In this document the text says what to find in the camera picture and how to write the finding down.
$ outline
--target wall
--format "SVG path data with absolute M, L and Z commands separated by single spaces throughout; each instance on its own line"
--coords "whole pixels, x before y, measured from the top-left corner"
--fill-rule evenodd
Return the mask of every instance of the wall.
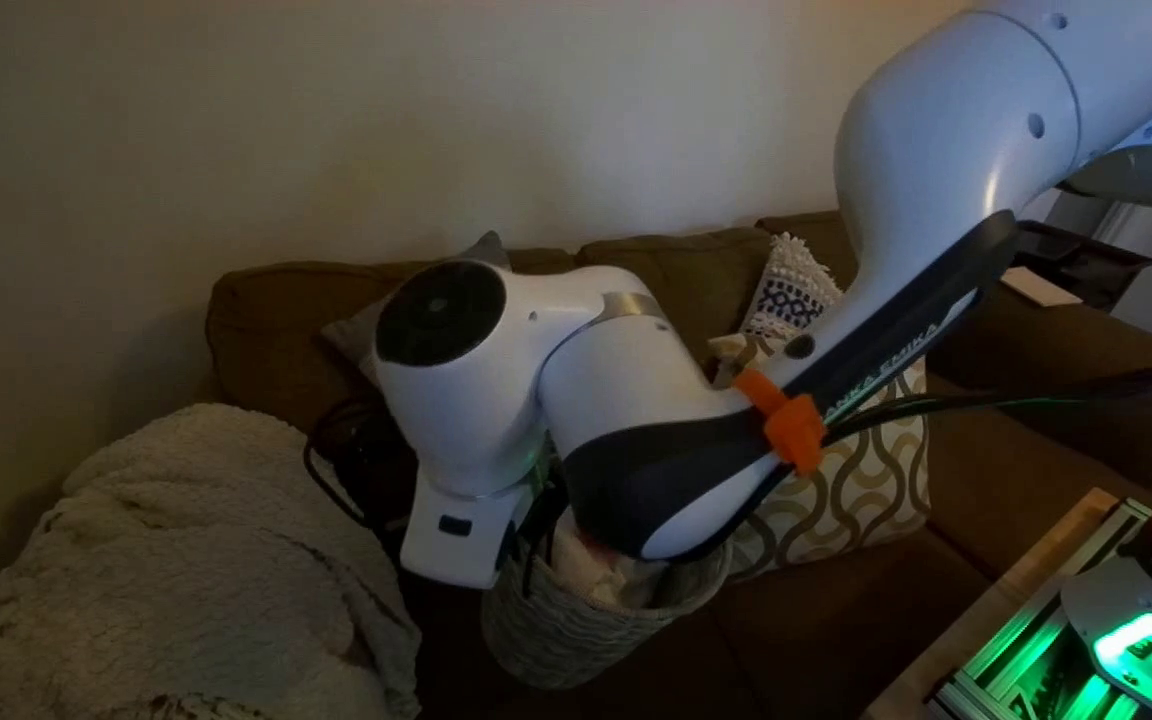
M 225 268 L 830 203 L 852 88 L 956 0 L 0 0 L 0 560 L 188 398 Z

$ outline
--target decorative pillow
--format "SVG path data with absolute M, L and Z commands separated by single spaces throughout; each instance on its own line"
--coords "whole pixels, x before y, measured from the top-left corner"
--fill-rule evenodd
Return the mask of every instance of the decorative pillow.
M 497 264 L 497 268 L 512 268 L 506 264 L 506 251 L 499 245 L 497 230 L 480 235 L 475 245 L 466 245 L 459 251 L 459 258 L 484 258 L 484 264 Z M 337 319 L 337 323 L 324 323 L 324 339 L 344 351 L 373 383 L 375 383 L 375 370 L 373 370 L 373 326 L 381 319 L 381 306 L 382 306 L 388 295 L 381 295 L 375 303 Z
M 743 364 L 781 357 L 839 298 L 835 280 L 796 235 L 774 235 L 741 332 L 713 339 L 714 383 Z M 922 360 L 878 387 L 864 407 L 922 392 Z M 824 448 L 817 475 L 792 475 L 732 534 L 732 577 L 807 563 L 896 540 L 932 516 L 922 418 L 891 418 Z

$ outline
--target green light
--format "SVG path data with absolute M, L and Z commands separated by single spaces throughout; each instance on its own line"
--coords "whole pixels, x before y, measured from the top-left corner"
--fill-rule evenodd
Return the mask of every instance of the green light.
M 1152 635 L 1152 613 L 1134 617 L 1132 624 L 1118 624 L 1117 632 L 1095 638 L 1095 658 L 1113 662 L 1118 658 L 1132 643 Z
M 1069 720 L 1083 720 L 1083 717 L 1098 717 L 1098 706 L 1106 704 L 1106 683 L 1098 675 L 1093 675 L 1080 695 L 1069 704 Z

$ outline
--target brown couch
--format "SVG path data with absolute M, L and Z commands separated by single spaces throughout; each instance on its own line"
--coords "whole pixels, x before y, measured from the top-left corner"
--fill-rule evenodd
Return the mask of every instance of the brown couch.
M 678 334 L 732 332 L 769 230 L 792 229 L 852 274 L 830 211 L 714 235 L 636 235 L 566 251 L 514 251 L 520 272 L 625 264 L 647 280 Z M 208 306 L 212 392 L 308 429 L 340 395 L 381 395 L 317 326 L 421 264 L 279 264 L 230 272 Z M 932 387 L 1083 379 L 1152 364 L 1152 334 L 1093 306 L 1039 313 L 1007 293 L 932 357 Z M 932 524 L 852 555 L 723 589 L 625 662 L 577 690 L 530 690 L 484 651 L 475 595 L 402 580 L 425 624 L 428 717 L 860 717 L 860 706 L 963 613 L 1083 487 L 1152 500 L 1152 398 L 1065 415 L 956 411 L 929 418 Z

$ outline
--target couch armrest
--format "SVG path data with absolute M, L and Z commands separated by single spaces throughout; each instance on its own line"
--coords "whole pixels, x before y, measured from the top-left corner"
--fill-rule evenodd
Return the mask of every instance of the couch armrest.
M 1035 306 L 1007 289 L 992 289 L 932 348 L 932 369 L 963 387 L 1059 387 L 1152 369 L 1152 332 L 1083 303 Z M 1152 487 L 1152 395 L 1015 415 Z

